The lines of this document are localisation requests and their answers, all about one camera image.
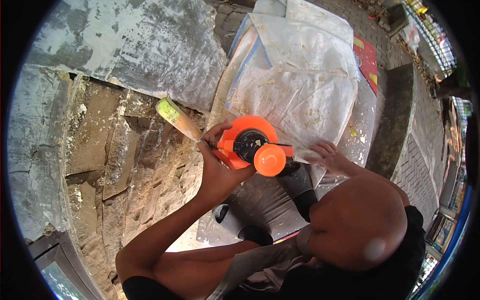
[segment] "concrete slab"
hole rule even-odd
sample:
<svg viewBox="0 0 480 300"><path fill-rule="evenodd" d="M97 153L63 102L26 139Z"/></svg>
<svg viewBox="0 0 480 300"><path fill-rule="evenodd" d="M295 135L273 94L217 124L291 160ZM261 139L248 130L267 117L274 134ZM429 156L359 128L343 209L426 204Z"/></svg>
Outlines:
<svg viewBox="0 0 480 300"><path fill-rule="evenodd" d="M202 0L63 0L27 62L209 112L227 62L214 25L215 10Z"/></svg>
<svg viewBox="0 0 480 300"><path fill-rule="evenodd" d="M8 172L13 207L24 238L53 225L68 228L61 174L63 114L73 81L65 72L24 65L8 125Z"/></svg>

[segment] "black sleeve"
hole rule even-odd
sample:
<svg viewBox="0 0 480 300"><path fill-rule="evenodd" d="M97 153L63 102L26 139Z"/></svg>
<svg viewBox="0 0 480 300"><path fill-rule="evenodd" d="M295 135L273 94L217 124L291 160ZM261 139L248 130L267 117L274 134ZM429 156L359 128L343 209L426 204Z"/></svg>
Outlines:
<svg viewBox="0 0 480 300"><path fill-rule="evenodd" d="M287 272L279 299L405 300L411 293L425 255L423 217L414 206L405 207L407 232L394 254L380 266L363 272L349 272L324 264L320 268L298 266Z"/></svg>
<svg viewBox="0 0 480 300"><path fill-rule="evenodd" d="M127 278L122 284L128 300L181 300L181 298L164 287L161 283L144 276Z"/></svg>
<svg viewBox="0 0 480 300"><path fill-rule="evenodd" d="M425 257L423 216L414 206L405 207L407 232L397 251L376 272L378 292L389 299L405 299L417 282Z"/></svg>

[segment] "white paint stain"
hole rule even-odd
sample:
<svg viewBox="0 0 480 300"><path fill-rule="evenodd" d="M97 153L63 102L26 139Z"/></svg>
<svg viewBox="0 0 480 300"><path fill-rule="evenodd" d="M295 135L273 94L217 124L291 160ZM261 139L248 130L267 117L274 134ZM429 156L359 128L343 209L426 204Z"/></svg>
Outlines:
<svg viewBox="0 0 480 300"><path fill-rule="evenodd" d="M363 257L369 261L375 261L383 255L384 251L385 241L381 238L374 238L363 249Z"/></svg>

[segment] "metal frame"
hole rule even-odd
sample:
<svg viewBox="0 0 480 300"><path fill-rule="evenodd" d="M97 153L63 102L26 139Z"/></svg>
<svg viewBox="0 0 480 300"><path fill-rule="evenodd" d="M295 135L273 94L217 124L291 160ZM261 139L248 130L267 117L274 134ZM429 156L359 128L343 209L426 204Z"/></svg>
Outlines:
<svg viewBox="0 0 480 300"><path fill-rule="evenodd" d="M51 236L35 241L28 250L40 271L57 262L62 272L84 296L92 300L103 299L75 251L68 232L55 231Z"/></svg>

